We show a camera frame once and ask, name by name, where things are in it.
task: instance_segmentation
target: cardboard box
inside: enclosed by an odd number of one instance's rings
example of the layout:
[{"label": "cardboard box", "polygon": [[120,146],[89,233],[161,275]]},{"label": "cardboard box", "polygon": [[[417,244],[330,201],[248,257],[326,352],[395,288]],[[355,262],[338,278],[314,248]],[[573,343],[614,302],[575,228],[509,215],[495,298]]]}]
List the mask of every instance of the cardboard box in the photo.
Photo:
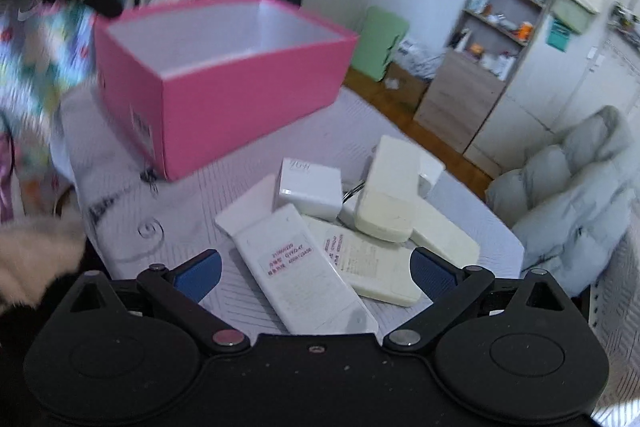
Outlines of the cardboard box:
[{"label": "cardboard box", "polygon": [[166,179],[334,103],[357,35],[279,0],[184,0],[98,19],[100,95]]},{"label": "cardboard box", "polygon": [[385,81],[388,78],[398,79],[400,87],[399,89],[387,88],[385,92],[394,100],[400,102],[407,110],[415,112],[422,101],[422,97],[427,92],[429,84],[403,70],[395,62],[392,62],[386,71]]}]

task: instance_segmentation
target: cabinet door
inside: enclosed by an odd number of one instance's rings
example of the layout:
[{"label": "cabinet door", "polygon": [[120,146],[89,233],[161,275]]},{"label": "cabinet door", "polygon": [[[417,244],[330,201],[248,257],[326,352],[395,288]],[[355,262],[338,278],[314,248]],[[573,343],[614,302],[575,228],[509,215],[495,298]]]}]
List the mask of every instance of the cabinet door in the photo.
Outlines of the cabinet door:
[{"label": "cabinet door", "polygon": [[545,126],[551,127],[558,119],[584,76],[591,49],[601,47],[606,39],[609,8],[614,2],[628,6],[631,0],[607,0],[585,34],[571,35],[564,53],[546,44],[552,16],[536,31],[506,93]]},{"label": "cabinet door", "polygon": [[611,34],[602,47],[600,59],[584,75],[551,130],[558,132],[576,125],[604,105],[613,105],[629,115],[638,99],[639,71],[638,52]]}]

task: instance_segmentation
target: bed sheet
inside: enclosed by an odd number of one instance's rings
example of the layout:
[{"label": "bed sheet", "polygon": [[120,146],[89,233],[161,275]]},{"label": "bed sheet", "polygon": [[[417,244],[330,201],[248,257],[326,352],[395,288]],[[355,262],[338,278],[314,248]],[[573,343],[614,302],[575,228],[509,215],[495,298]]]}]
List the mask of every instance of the bed sheet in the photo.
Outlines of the bed sheet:
[{"label": "bed sheet", "polygon": [[[383,134],[404,137],[342,88],[330,107],[167,183],[149,178],[147,166],[119,138],[91,87],[80,86],[65,97],[62,124],[86,229],[111,275],[132,279],[151,263],[173,268],[215,248],[223,259],[223,276],[201,305],[252,341],[260,332],[286,330],[214,216],[267,174],[278,172],[285,156],[340,168],[343,180],[356,182]],[[519,277],[522,245],[468,188],[445,172],[427,199],[478,241],[479,264],[496,277]],[[412,308],[364,300],[380,324],[379,338],[431,303],[426,296]]]}]

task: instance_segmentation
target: silver screw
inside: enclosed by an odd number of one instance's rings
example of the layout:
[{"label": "silver screw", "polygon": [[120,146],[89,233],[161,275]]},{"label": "silver screw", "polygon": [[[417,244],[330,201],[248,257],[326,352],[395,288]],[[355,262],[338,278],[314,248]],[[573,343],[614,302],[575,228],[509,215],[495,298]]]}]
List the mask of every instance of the silver screw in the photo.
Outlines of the silver screw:
[{"label": "silver screw", "polygon": [[213,341],[219,346],[237,346],[244,341],[244,333],[238,330],[220,330],[214,333]]},{"label": "silver screw", "polygon": [[396,346],[413,346],[420,342],[420,333],[414,330],[396,330],[389,334],[389,340]]}]

